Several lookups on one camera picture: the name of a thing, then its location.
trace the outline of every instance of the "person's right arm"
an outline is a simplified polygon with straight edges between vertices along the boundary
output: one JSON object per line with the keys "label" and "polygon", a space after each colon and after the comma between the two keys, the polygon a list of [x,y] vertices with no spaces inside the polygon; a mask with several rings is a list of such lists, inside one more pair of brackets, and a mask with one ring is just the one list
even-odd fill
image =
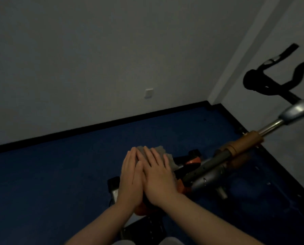
{"label": "person's right arm", "polygon": [[235,226],[205,210],[176,190],[168,158],[164,163],[154,148],[144,147],[149,163],[137,150],[146,178],[144,191],[149,201],[163,209],[196,243],[207,245],[261,245]]}

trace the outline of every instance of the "person's left hand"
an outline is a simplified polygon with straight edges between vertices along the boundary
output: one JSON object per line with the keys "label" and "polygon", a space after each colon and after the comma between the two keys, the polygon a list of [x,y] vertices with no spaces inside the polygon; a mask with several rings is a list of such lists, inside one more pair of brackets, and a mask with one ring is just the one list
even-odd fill
{"label": "person's left hand", "polygon": [[139,161],[135,165],[136,148],[127,152],[121,168],[120,185],[116,204],[131,211],[142,202],[143,199],[143,164]]}

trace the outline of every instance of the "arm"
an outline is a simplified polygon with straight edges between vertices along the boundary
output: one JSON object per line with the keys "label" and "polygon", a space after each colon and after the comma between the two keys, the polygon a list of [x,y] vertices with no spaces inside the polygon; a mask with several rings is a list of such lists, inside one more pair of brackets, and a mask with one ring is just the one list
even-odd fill
{"label": "arm", "polygon": [[146,177],[144,191],[149,201],[163,209],[196,243],[208,245],[261,245],[235,226],[203,209],[176,190],[169,161],[158,152],[144,147],[149,163],[137,151]]}
{"label": "arm", "polygon": [[142,202],[143,166],[135,166],[136,148],[127,152],[121,168],[117,202],[105,210],[97,219],[74,235],[66,245],[106,245],[112,243],[134,209]]}

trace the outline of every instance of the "white electrical socket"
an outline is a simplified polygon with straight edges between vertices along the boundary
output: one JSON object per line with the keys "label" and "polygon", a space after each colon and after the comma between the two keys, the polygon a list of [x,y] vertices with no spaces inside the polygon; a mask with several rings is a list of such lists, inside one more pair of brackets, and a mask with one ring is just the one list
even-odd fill
{"label": "white electrical socket", "polygon": [[153,88],[147,88],[147,89],[145,90],[144,98],[145,98],[145,99],[152,98],[153,93],[154,93],[154,89],[153,89]]}

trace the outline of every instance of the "blue floor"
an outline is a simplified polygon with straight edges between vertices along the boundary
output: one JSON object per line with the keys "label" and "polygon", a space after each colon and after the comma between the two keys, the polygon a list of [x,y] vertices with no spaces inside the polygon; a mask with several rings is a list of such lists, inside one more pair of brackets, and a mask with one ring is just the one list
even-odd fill
{"label": "blue floor", "polygon": [[[108,207],[107,180],[133,146],[210,157],[238,137],[218,111],[195,108],[1,153],[0,244],[63,244]],[[212,192],[193,199],[266,244],[304,244],[304,217],[262,158],[253,156],[225,185],[229,203]],[[168,217],[164,225],[193,244]]]}

